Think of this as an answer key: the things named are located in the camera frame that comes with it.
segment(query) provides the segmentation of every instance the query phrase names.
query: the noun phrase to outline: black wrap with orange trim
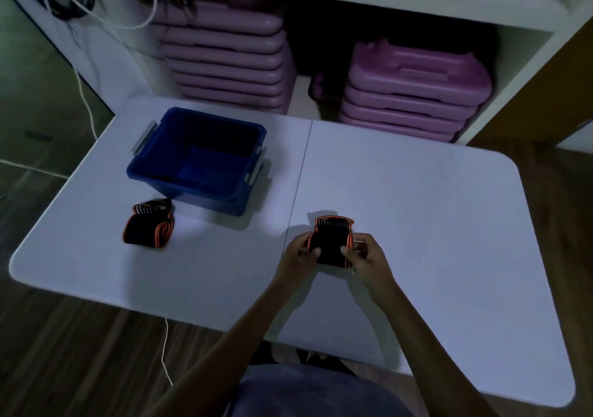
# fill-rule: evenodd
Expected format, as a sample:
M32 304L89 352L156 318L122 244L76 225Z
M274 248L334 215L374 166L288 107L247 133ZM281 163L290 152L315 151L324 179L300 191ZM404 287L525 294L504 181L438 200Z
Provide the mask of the black wrap with orange trim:
M351 264L340 252L340 247L353 248L352 224L354 220L337 215L326 215L315 219L315 230L307 242L307 252L321 247L317 262L330 266L347 268Z
M126 244L163 248L173 232L173 205L170 199L151 200L132 206L134 214L123 230Z

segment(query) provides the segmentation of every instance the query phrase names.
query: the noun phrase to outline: black pants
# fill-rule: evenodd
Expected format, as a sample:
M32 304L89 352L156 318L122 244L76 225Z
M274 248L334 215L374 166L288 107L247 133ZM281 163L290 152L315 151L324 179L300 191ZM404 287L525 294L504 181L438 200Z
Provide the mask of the black pants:
M345 364L335 356L328 356L323 360L320 355L315 353L307 359L308 352L297 349L296 353L301 364L312 365L313 367L319 367L320 369L332 370L334 372L356 376L352 370L347 368ZM261 364L278 364L271 355L271 344L265 340L262 341L256 352L253 353L251 361L249 361L249 365Z

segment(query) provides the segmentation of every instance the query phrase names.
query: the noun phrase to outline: forearm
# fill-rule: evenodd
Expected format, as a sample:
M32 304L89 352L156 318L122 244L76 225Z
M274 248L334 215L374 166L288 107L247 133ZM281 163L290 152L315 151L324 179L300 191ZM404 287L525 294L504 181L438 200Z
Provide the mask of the forearm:
M271 284L204 359L167 392L146 417L220 414L290 291Z
M396 334L431 417L495 417L399 286L392 289L378 305Z

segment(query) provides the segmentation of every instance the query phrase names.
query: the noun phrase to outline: white table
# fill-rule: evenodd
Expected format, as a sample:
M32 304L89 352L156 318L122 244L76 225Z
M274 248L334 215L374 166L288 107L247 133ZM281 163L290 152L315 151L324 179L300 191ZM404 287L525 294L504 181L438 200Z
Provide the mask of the white table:
M242 218L176 204L164 250L123 244L125 169L152 120L182 106L261 123L266 165ZM521 181L503 155L195 102L128 101L10 264L24 283L228 330L320 213L355 220L453 360L486 393L564 406L574 379ZM267 335L410 374L385 317L348 271L323 267Z

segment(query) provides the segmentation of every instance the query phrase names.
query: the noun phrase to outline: person's left hand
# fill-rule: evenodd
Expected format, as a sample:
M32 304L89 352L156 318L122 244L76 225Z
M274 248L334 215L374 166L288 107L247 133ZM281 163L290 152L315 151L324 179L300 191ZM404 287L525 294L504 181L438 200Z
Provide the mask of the person's left hand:
M289 293L294 293L302 282L315 272L315 263L322 249L317 247L311 253L307 253L305 244L310 235L311 232L296 236L288 244L271 281L273 285L286 287Z

